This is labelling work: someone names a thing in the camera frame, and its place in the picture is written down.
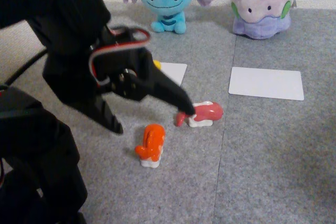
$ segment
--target gray carpet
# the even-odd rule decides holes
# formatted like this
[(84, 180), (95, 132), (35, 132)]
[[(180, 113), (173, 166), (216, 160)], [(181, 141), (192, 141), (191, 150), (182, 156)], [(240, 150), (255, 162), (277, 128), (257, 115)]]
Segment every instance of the gray carpet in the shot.
[[(108, 4), (111, 25), (150, 29), (142, 6)], [(292, 11), (289, 31), (264, 41), (231, 34), (227, 7), (187, 10), (187, 33), (153, 34), (154, 59), (186, 63), (194, 102), (225, 110), (211, 127), (173, 125), (175, 108), (105, 99), (124, 126), (116, 136), (62, 105), (41, 78), (44, 59), (15, 86), (71, 127), (88, 189), (88, 223), (336, 223), (336, 12)], [(299, 70), (304, 101), (229, 95), (232, 66)], [(159, 168), (140, 166), (143, 129), (166, 129)]]

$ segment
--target white paper card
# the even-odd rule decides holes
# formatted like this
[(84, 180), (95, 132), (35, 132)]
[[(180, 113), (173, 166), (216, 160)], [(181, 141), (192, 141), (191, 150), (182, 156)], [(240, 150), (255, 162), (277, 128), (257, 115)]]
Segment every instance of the white paper card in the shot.
[(299, 71), (233, 67), (230, 94), (303, 101)]
[(182, 84), (186, 70), (186, 64), (161, 62), (161, 71), (179, 86)]

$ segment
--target screw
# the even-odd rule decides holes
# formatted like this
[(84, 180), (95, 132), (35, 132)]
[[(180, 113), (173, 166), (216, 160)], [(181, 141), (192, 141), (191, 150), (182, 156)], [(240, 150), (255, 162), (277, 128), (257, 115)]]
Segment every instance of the screw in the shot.
[(120, 75), (119, 75), (119, 80), (120, 80), (120, 81), (124, 81), (124, 80), (125, 80), (125, 77), (124, 77), (123, 74), (120, 74)]

